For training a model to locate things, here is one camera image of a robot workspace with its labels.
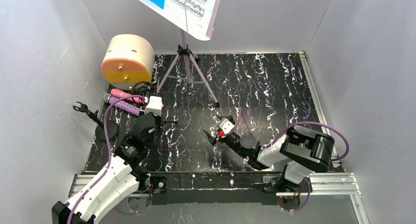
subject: gray wall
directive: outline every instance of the gray wall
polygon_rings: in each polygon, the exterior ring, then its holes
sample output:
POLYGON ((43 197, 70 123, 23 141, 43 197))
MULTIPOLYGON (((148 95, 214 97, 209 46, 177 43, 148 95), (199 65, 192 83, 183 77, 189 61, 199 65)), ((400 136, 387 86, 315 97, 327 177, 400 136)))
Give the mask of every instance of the gray wall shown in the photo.
MULTIPOLYGON (((118 34, 147 39, 156 53, 172 53, 180 30, 137 0, 83 0, 109 43, 118 34)), ((331 0, 221 0, 210 41, 188 36, 197 53, 306 50, 331 0)))
POLYGON ((1 223, 51 223, 83 169, 106 50, 82 0, 0 0, 1 223))
POLYGON ((415 0, 332 0, 307 50, 372 223, 414 223, 415 0))

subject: black platform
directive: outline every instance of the black platform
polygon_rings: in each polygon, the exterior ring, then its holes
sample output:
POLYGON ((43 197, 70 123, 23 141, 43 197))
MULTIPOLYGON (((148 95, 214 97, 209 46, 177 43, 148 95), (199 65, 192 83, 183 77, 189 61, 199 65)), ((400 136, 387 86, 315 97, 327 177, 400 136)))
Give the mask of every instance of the black platform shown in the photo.
MULTIPOLYGON (((173 61, 174 55, 157 55, 153 73, 159 82, 173 61)), ((215 115, 236 117, 239 106, 249 118, 255 135, 262 144, 269 143, 279 129, 299 121, 316 121, 318 116, 298 54, 206 54, 200 55, 200 67, 214 94, 221 103, 216 108, 202 84, 189 85, 169 78, 160 91, 165 105, 164 120, 179 120, 166 124, 160 133, 161 147, 150 151, 142 162, 149 171, 160 172, 225 172, 253 171, 247 163, 226 145, 213 147, 203 132, 214 130, 215 115)), ((171 75, 185 77, 179 62, 171 75)), ((194 76, 199 81, 198 73, 194 76)), ((108 104, 104 105, 102 114, 108 104)), ((110 118, 120 125, 118 143, 137 118, 114 108, 110 118)), ((247 132, 243 124, 238 133, 247 132)), ((99 171, 107 162, 104 143, 94 141, 85 170, 99 171)))

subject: black clamp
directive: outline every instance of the black clamp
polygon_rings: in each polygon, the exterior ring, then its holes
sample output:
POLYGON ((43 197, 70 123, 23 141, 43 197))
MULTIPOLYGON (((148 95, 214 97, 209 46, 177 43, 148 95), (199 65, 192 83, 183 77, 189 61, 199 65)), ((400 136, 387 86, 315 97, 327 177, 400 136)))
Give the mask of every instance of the black clamp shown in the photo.
POLYGON ((178 45, 178 54, 180 56, 184 56, 184 55, 189 56, 190 54, 192 54, 192 51, 191 51, 191 49, 188 48, 188 44, 186 45, 185 49, 182 48, 180 45, 178 45))

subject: microphone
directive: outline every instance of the microphone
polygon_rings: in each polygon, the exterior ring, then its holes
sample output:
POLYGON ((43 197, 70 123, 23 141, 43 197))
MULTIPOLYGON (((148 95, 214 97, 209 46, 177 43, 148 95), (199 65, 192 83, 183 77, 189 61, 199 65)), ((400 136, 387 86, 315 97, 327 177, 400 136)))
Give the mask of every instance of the microphone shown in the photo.
MULTIPOLYGON (((109 93, 102 94, 101 98, 103 99, 104 102, 110 103, 110 104, 113 104, 113 102, 115 102, 117 100, 117 98, 112 97, 111 94, 109 94, 109 93)), ((121 101, 117 102, 114 105, 117 106, 118 108, 120 108, 122 110, 125 110, 129 113, 132 113, 136 116, 139 116, 139 114, 140 114, 140 109, 139 108, 135 107, 134 105, 130 105, 125 101, 121 100, 121 101)))
MULTIPOLYGON (((116 88, 111 89, 110 93, 111 93, 111 95, 113 95, 113 97, 116 97, 116 98, 131 96, 130 93, 123 92, 123 90, 116 89, 116 88)), ((140 98, 127 98, 126 100, 133 101, 133 102, 136 102, 136 103, 145 103, 140 98)))

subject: drum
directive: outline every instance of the drum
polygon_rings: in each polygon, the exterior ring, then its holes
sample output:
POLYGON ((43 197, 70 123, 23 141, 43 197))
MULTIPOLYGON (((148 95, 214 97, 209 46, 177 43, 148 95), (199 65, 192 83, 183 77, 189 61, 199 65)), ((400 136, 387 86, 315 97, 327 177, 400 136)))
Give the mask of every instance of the drum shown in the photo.
POLYGON ((133 34, 114 36, 101 64, 107 81, 116 88, 132 90, 140 81, 151 82, 155 52, 144 38, 133 34))

